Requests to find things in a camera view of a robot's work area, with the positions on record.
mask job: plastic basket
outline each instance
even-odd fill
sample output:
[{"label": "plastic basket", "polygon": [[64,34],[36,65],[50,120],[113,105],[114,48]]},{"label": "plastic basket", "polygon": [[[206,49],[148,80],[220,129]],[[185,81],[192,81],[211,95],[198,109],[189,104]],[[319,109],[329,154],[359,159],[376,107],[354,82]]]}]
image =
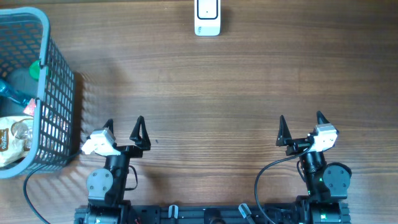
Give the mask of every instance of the plastic basket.
[{"label": "plastic basket", "polygon": [[[50,36],[50,22],[44,12],[33,7],[1,9],[0,77],[28,68],[36,60],[40,60],[40,77],[32,146],[23,160],[0,170],[0,179],[26,174],[42,164],[70,156],[76,86],[74,74]],[[68,162],[39,172],[59,170]]]}]

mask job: wooden tabletop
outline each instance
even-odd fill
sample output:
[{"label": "wooden tabletop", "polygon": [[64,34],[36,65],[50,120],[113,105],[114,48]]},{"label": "wooden tabletop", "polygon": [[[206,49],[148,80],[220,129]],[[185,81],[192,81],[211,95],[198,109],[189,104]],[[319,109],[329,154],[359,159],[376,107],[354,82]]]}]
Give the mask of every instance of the wooden tabletop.
[{"label": "wooden tabletop", "polygon": [[[257,173],[285,157],[279,116],[301,138],[321,110],[340,130],[326,160],[353,171],[353,223],[398,220],[397,4],[223,1],[217,37],[195,35],[192,0],[34,6],[78,80],[75,134],[113,118],[117,142],[130,144],[137,117],[146,119],[152,149],[131,160],[139,185],[124,198],[133,205],[254,204]],[[262,202],[307,193],[295,163],[264,174]],[[87,204],[87,175],[103,166],[82,155],[33,177],[32,203],[51,223],[71,223]],[[23,180],[0,180],[0,223],[40,223]]]}]

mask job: cable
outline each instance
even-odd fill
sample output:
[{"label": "cable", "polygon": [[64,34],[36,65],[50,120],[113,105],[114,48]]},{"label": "cable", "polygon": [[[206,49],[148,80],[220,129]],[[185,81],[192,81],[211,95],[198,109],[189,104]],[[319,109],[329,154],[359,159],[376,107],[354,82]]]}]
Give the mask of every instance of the cable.
[{"label": "cable", "polygon": [[53,162],[51,162],[51,163],[49,163],[49,164],[40,165],[40,166],[38,166],[36,169],[32,170],[32,171],[26,176],[26,178],[25,178],[23,191],[24,191],[24,196],[25,196],[26,202],[27,202],[27,204],[29,205],[30,209],[32,209],[32,211],[35,213],[35,215],[37,215],[37,217],[38,217],[42,222],[44,222],[45,224],[50,224],[50,223],[49,223],[49,221],[47,221],[45,218],[43,218],[43,216],[36,210],[36,208],[33,206],[32,202],[30,201],[30,199],[29,199],[29,197],[28,197],[28,195],[27,195],[27,191],[26,191],[27,181],[28,181],[29,178],[30,178],[34,173],[36,173],[38,170],[40,170],[40,169],[42,169],[42,168],[44,168],[44,167],[46,167],[46,166],[54,165],[54,164],[56,164],[56,163],[58,163],[58,162],[62,162],[62,161],[65,161],[65,160],[72,159],[72,158],[76,157],[77,155],[79,155],[80,153],[81,153],[81,150],[78,151],[77,153],[71,155],[71,156],[66,157],[66,158],[58,159],[58,160],[53,161]]},{"label": "cable", "polygon": [[130,168],[132,168],[132,171],[134,171],[134,175],[136,176],[136,186],[135,187],[128,187],[128,188],[125,188],[124,190],[125,191],[127,191],[127,190],[135,190],[137,187],[138,187],[138,176],[137,176],[137,171],[136,171],[136,168],[134,168],[132,165],[129,165],[129,167]]},{"label": "cable", "polygon": [[257,185],[258,185],[258,183],[259,183],[260,176],[261,176],[261,174],[262,174],[264,171],[266,171],[266,169],[272,167],[273,165],[276,165],[276,164],[278,164],[278,163],[285,162],[285,161],[289,161],[289,160],[295,159],[295,158],[297,158],[297,157],[300,157],[300,156],[306,154],[309,150],[310,150],[310,148],[307,148],[306,150],[304,150],[303,152],[301,152],[300,154],[297,154],[297,155],[295,155],[295,156],[290,156],[290,157],[285,158],[285,159],[280,159],[280,160],[278,160],[278,161],[271,162],[270,164],[268,164],[268,165],[266,165],[264,168],[262,168],[262,169],[260,170],[260,172],[258,173],[258,175],[257,175],[257,177],[256,177],[256,182],[254,183],[254,197],[256,198],[256,203],[257,203],[257,206],[258,206],[259,209],[260,209],[260,212],[261,212],[261,213],[265,216],[265,218],[268,219],[272,224],[275,224],[275,223],[274,223],[274,221],[272,221],[272,220],[268,217],[268,215],[266,214],[266,212],[264,211],[264,209],[262,209],[262,207],[261,207],[261,205],[260,205],[259,197],[258,197],[258,194],[257,194]]},{"label": "cable", "polygon": [[304,183],[305,183],[305,177],[304,177],[303,174],[301,173],[301,170],[300,170],[300,168],[299,168],[299,164],[300,164],[300,161],[297,161],[297,164],[296,164],[296,166],[297,166],[297,172],[298,172],[298,174],[300,174],[301,179],[303,179],[303,181],[304,181]]}]

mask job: wooden table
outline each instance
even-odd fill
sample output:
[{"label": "wooden table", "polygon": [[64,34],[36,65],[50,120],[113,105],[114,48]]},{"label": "wooden table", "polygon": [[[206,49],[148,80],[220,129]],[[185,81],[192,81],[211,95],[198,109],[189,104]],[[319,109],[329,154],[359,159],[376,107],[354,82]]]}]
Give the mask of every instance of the wooden table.
[{"label": "wooden table", "polygon": [[[192,0],[34,6],[76,73],[75,134],[113,118],[117,142],[130,144],[145,117],[152,149],[131,161],[134,205],[254,203],[261,167],[285,157],[279,116],[301,138],[321,110],[341,131],[326,160],[353,170],[353,223],[396,223],[398,14],[389,2],[223,1],[217,37],[194,34]],[[32,202],[48,221],[71,223],[87,203],[87,175],[103,165],[80,156],[32,178]],[[0,180],[0,223],[39,223],[23,180]],[[305,194],[295,161],[259,183],[262,202]]]}]

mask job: brown label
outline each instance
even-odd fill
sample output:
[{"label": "brown label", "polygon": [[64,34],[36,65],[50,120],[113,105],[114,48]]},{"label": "brown label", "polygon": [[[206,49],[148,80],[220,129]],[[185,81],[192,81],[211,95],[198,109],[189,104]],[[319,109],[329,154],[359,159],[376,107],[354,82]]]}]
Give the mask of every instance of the brown label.
[{"label": "brown label", "polygon": [[0,152],[8,149],[8,128],[0,129]]}]

